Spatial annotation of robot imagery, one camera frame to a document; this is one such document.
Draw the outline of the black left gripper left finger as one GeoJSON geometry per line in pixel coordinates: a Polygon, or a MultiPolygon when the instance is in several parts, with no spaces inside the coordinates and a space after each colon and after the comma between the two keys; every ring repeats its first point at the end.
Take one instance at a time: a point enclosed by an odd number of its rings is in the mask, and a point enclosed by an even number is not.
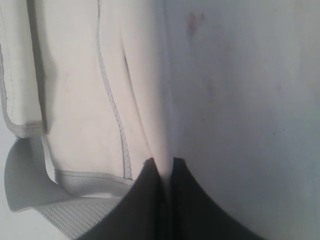
{"type": "Polygon", "coordinates": [[[132,188],[117,206],[80,240],[159,240],[163,190],[155,161],[144,162],[132,188]]]}

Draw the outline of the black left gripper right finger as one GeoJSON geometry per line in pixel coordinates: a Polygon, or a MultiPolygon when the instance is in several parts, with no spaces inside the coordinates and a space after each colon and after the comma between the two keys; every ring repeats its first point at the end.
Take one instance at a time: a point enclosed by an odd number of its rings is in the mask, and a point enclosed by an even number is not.
{"type": "Polygon", "coordinates": [[[171,175],[174,240],[261,240],[220,208],[202,189],[182,158],[171,175]]]}

